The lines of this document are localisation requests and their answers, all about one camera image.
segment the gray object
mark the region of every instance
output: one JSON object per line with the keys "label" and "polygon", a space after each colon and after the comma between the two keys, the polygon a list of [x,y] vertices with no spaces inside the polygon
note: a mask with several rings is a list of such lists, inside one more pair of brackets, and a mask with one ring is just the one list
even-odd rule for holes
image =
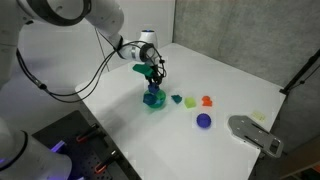
{"label": "gray object", "polygon": [[262,128],[248,116],[232,116],[229,118],[232,134],[250,142],[270,157],[279,158],[283,150],[283,142]]}

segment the green object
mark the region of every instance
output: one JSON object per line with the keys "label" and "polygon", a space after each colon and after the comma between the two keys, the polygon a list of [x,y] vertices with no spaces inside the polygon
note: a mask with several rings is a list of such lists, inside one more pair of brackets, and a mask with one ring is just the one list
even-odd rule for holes
{"label": "green object", "polygon": [[[150,91],[146,91],[144,94],[152,94]],[[159,90],[156,94],[156,97],[157,97],[157,101],[155,104],[152,104],[152,105],[148,105],[150,108],[153,108],[153,109],[157,109],[157,108],[160,108],[165,100],[166,100],[166,93],[162,90]]]}
{"label": "green object", "polygon": [[176,104],[179,104],[182,101],[182,97],[179,95],[173,95],[171,97]]}
{"label": "green object", "polygon": [[189,108],[194,108],[197,106],[196,101],[194,100],[193,97],[187,97],[184,99],[184,104],[186,105],[186,107]]}
{"label": "green object", "polygon": [[132,69],[136,72],[144,74],[145,76],[152,77],[153,69],[146,64],[136,64]]}

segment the orange object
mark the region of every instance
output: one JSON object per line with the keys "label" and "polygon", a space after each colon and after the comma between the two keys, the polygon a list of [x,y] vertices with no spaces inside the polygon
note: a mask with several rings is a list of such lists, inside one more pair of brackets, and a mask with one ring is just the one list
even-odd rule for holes
{"label": "orange object", "polygon": [[202,106],[210,106],[210,107],[212,107],[212,101],[203,101]]}
{"label": "orange object", "polygon": [[211,101],[209,96],[203,96],[202,101]]}
{"label": "orange object", "polygon": [[320,173],[320,165],[317,165],[317,166],[313,167],[313,169],[315,171],[317,171],[318,173]]}

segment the green toy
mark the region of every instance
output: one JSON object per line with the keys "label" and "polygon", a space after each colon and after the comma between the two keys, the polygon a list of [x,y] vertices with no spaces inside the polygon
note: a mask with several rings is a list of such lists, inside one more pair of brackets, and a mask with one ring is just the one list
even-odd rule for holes
{"label": "green toy", "polygon": [[[152,94],[152,93],[150,93],[150,91],[146,91],[144,94]],[[164,92],[164,91],[162,91],[162,90],[159,90],[156,94],[154,94],[155,96],[156,96],[156,98],[157,98],[157,100],[156,100],[156,103],[154,103],[154,104],[147,104],[149,107],[151,107],[151,108],[153,108],[153,109],[157,109],[157,108],[160,108],[163,104],[164,104],[164,102],[165,102],[165,100],[166,100],[166,93]]]}

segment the gray wall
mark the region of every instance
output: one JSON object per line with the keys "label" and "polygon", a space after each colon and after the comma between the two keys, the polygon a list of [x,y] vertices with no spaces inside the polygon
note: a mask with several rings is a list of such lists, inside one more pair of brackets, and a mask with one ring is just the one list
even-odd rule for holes
{"label": "gray wall", "polygon": [[[174,42],[285,86],[320,48],[320,1],[177,0]],[[320,135],[320,72],[280,117],[273,133],[287,151]]]}

